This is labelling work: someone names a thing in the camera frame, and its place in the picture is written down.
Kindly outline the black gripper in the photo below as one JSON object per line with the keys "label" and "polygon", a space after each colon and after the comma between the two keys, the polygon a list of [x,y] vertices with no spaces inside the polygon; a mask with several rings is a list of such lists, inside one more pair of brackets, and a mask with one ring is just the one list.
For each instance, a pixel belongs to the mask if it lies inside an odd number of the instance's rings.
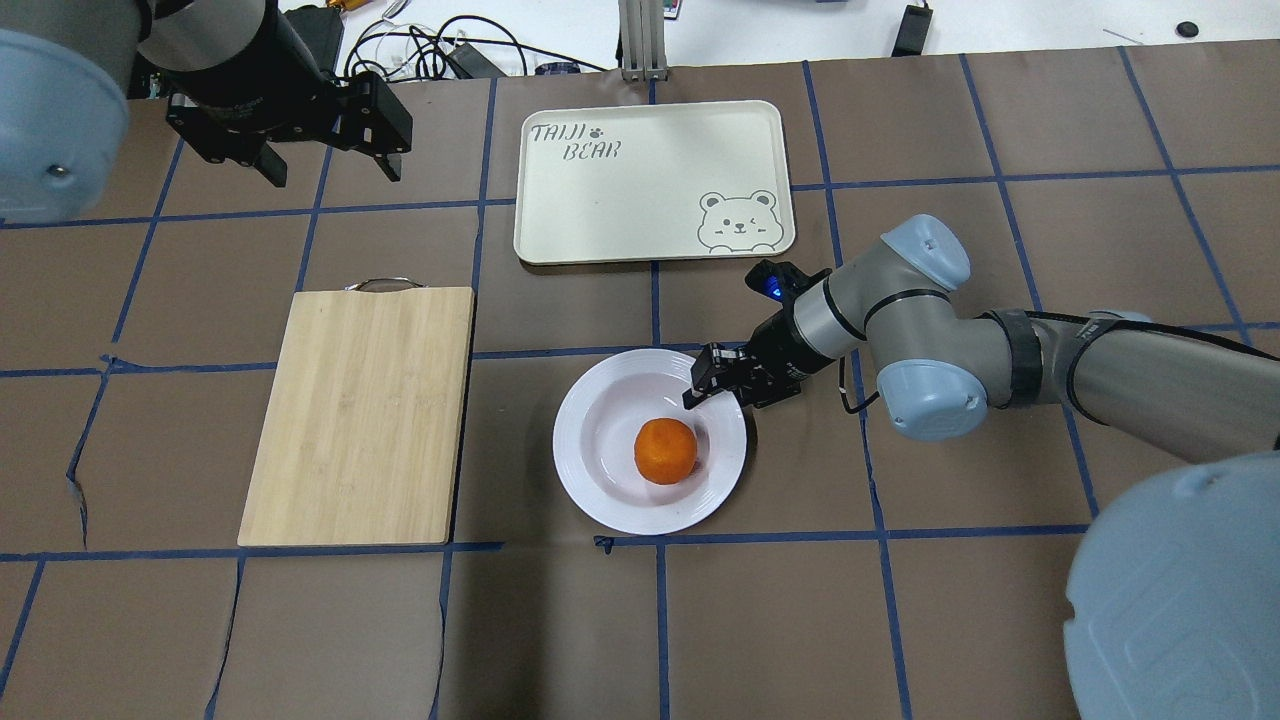
{"label": "black gripper", "polygon": [[806,274],[792,263],[758,261],[744,277],[755,293],[780,304],[777,313],[751,333],[741,348],[703,345],[690,369],[684,407],[694,410],[709,397],[732,393],[742,406],[767,407],[801,392],[801,383],[831,365],[831,359],[803,338],[795,316],[801,295],[831,274]]}
{"label": "black gripper", "polygon": [[321,76],[288,20],[260,20],[252,36],[195,69],[166,68],[166,120],[205,160],[255,169],[284,188],[288,164],[271,142],[319,141],[371,158],[392,183],[403,178],[413,118],[376,72],[339,87]]}

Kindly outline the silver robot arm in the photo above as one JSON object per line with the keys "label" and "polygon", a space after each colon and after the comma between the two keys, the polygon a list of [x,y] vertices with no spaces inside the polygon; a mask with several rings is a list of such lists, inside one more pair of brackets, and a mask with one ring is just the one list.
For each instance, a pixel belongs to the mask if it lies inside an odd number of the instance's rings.
{"label": "silver robot arm", "polygon": [[288,165],[275,145],[319,142],[402,177],[410,111],[375,72],[326,78],[275,1],[5,1],[5,222],[67,222],[100,200],[138,56],[172,85],[166,123],[205,161],[282,187]]}
{"label": "silver robot arm", "polygon": [[814,275],[758,263],[780,302],[741,348],[707,345],[684,405],[727,392],[764,407],[867,345],[902,436],[936,442],[992,410],[1060,405],[1181,466],[1134,484],[1091,524],[1064,624],[1083,719],[1277,716],[1277,359],[1134,313],[995,309],[959,316],[956,234],[920,214]]}

